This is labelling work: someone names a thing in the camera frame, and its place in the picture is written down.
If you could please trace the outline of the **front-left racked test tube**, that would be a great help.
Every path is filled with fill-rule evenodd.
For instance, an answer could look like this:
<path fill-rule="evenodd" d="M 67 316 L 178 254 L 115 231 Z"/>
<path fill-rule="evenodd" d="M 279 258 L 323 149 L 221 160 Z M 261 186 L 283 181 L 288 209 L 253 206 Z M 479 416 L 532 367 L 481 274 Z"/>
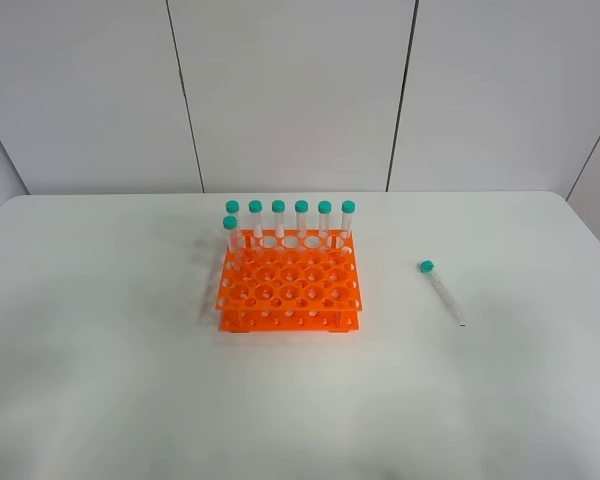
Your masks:
<path fill-rule="evenodd" d="M 236 215 L 228 214 L 223 218 L 223 228 L 227 236 L 228 252 L 236 263 L 240 263 L 243 257 L 241 246 L 241 230 Z"/>

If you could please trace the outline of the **row tube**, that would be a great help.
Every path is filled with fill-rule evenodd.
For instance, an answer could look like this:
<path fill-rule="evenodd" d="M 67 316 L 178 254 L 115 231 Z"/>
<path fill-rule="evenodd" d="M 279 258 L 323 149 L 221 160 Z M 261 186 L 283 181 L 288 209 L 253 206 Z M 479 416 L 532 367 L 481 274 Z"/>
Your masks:
<path fill-rule="evenodd" d="M 274 200 L 272 202 L 272 212 L 274 214 L 275 237 L 283 239 L 285 237 L 285 202 L 283 200 Z"/>
<path fill-rule="evenodd" d="M 347 239 L 351 234 L 351 224 L 353 219 L 353 214 L 355 213 L 356 205 L 352 200 L 345 200 L 341 205 L 341 228 L 340 228 L 340 237 L 343 239 Z"/>
<path fill-rule="evenodd" d="M 240 223 L 240 204 L 237 200 L 229 200 L 225 204 L 226 214 L 232 216 L 236 221 L 236 232 L 238 236 L 242 235 Z"/>
<path fill-rule="evenodd" d="M 248 208 L 251 214 L 253 236 L 255 239 L 261 239 L 263 237 L 262 202 L 260 200 L 252 200 L 249 202 Z"/>
<path fill-rule="evenodd" d="M 318 204 L 319 212 L 319 237 L 326 239 L 329 236 L 329 219 L 332 211 L 332 205 L 330 201 L 322 200 Z"/>
<path fill-rule="evenodd" d="M 307 236 L 307 213 L 309 205 L 306 200 L 298 200 L 295 202 L 294 210 L 296 213 L 296 230 L 299 238 Z"/>

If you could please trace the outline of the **test tube teal cap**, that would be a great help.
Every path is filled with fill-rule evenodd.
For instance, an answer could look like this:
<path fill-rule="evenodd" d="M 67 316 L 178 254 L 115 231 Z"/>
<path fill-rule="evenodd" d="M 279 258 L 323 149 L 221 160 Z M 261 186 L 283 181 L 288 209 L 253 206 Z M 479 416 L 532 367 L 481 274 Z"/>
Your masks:
<path fill-rule="evenodd" d="M 461 313 L 459 303 L 446 288 L 446 285 L 438 274 L 438 270 L 436 269 L 434 262 L 431 260 L 423 260 L 418 264 L 418 270 L 426 278 L 427 282 L 436 293 L 447 313 L 457 322 L 459 326 L 465 326 L 466 322 Z"/>

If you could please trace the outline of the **orange test tube rack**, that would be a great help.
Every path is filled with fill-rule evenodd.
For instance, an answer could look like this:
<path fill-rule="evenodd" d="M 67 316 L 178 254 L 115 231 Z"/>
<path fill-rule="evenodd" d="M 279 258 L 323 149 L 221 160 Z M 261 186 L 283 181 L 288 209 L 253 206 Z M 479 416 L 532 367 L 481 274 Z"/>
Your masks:
<path fill-rule="evenodd" d="M 227 247 L 218 288 L 219 329 L 231 333 L 359 329 L 362 295 L 353 237 L 244 229 Z"/>

